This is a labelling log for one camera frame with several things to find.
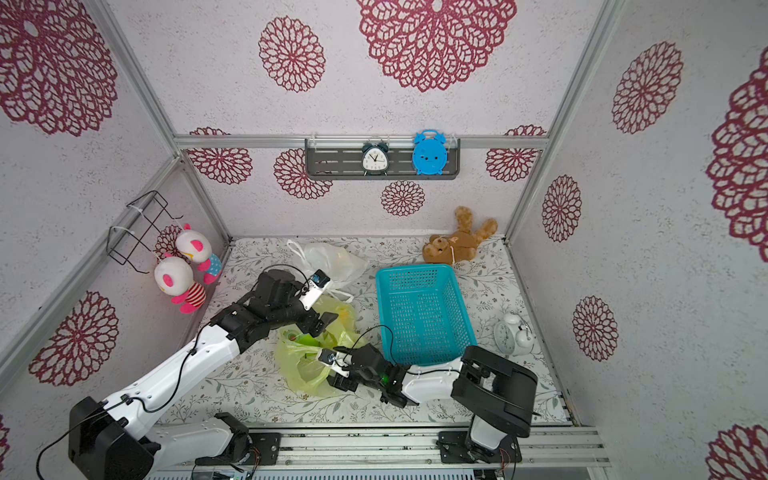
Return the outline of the yellow-green plastic bag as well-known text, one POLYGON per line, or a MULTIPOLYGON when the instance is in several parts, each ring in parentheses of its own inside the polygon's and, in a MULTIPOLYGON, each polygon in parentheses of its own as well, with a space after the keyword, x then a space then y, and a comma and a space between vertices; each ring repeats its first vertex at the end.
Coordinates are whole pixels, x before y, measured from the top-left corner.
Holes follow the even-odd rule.
POLYGON ((359 338, 355 327, 355 308, 331 296, 323 295, 314 307, 319 313, 334 312, 338 318, 318 337, 321 347, 311 347, 293 341, 303 335, 297 326, 291 325, 278 330, 275 360, 288 388, 297 395, 320 398, 339 396, 341 391, 332 388, 326 381, 332 370, 316 360, 322 349, 332 350, 336 346, 352 347, 359 338))

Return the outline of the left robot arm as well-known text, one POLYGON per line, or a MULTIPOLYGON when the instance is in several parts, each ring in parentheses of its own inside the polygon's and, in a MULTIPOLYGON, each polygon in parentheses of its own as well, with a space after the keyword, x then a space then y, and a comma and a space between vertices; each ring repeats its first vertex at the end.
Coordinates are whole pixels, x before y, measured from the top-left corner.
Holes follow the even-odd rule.
POLYGON ((330 277, 316 270, 298 280, 287 265, 263 271, 251 290, 214 315, 195 338, 148 374, 102 401, 86 397, 69 414, 70 461, 88 479, 143 479, 153 471, 197 459, 235 464, 252 449, 249 429, 229 413, 160 428, 158 420, 210 373, 295 325, 317 336, 335 320, 313 306, 330 277))

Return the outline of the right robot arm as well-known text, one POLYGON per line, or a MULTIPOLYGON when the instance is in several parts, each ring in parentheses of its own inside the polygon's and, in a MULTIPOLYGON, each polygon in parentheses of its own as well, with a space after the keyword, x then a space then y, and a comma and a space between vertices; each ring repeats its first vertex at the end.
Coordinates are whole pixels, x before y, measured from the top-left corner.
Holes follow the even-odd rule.
POLYGON ((471 413, 464 431, 442 431, 436 445, 447 464, 522 460, 519 440, 530 436, 538 377, 531 370, 478 346, 433 366, 390 362, 374 346, 323 349, 316 360, 332 373, 327 382, 354 392, 363 385, 380 392, 380 401, 398 408, 452 399, 471 413))

